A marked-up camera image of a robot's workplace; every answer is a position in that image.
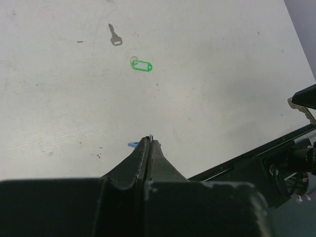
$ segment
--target key ring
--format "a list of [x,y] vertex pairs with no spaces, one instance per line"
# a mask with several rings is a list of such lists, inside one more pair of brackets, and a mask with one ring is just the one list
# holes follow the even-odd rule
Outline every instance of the key ring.
[[138,64],[138,58],[136,56],[133,56],[129,59],[129,62],[131,63],[131,65],[136,65]]

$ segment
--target white surface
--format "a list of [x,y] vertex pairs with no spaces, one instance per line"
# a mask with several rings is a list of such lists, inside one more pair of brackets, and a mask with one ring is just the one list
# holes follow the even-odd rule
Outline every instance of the white surface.
[[149,133],[191,177],[308,124],[283,0],[2,0],[0,17],[1,179],[101,176]]

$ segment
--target cable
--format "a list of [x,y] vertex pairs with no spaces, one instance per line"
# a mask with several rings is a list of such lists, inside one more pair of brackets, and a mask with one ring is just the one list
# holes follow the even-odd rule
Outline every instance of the cable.
[[295,192],[295,190],[296,190],[296,188],[297,188],[297,179],[296,179],[295,184],[293,185],[291,191],[288,192],[288,193],[286,193],[286,194],[284,194],[283,191],[282,191],[282,189],[281,189],[281,187],[280,187],[280,184],[278,183],[277,167],[276,167],[275,165],[274,165],[274,167],[273,167],[273,177],[275,178],[276,184],[277,184],[277,187],[278,187],[278,190],[279,190],[279,192],[281,193],[281,195],[282,195],[283,197],[289,198],[289,197],[291,197],[291,196],[294,194],[294,192]]

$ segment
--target key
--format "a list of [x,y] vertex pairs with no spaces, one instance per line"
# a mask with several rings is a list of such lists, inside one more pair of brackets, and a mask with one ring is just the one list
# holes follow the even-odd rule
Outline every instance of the key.
[[288,98],[287,102],[292,109],[296,109],[298,111],[303,112],[305,114],[306,118],[311,122],[311,124],[316,125],[316,119],[314,118],[314,116],[312,115],[312,113],[309,111],[308,108],[293,104],[292,97]]
[[123,41],[122,41],[122,38],[119,37],[115,32],[114,32],[114,28],[111,24],[109,24],[109,28],[110,28],[110,31],[112,33],[112,38],[111,38],[111,43],[114,45],[114,46],[118,46],[118,45],[121,45],[123,44]]

